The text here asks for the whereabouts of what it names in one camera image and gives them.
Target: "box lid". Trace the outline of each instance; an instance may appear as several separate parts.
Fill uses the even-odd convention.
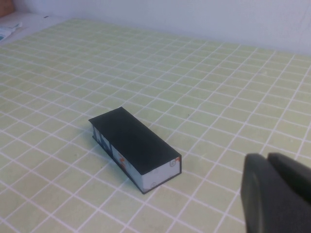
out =
[[[141,175],[180,156],[122,107],[89,121]]]

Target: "cutting mat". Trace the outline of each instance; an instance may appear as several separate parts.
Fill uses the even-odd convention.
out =
[[[0,232],[245,232],[245,154],[311,166],[310,67],[79,19],[0,47]],[[120,106],[183,156],[147,195],[92,139],[88,119]]]

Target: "white paper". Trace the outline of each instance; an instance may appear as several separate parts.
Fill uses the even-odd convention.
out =
[[[15,25],[12,28],[0,26],[0,41],[2,41],[5,38],[7,38],[10,34],[15,32],[15,30],[17,28],[20,28],[20,27],[22,27],[22,23],[18,23],[17,25]]]

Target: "rectangular box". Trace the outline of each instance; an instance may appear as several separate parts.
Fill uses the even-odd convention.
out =
[[[124,108],[89,121],[94,139],[143,194],[181,173],[181,155]]]
[[[15,11],[12,0],[0,0],[0,17]]]

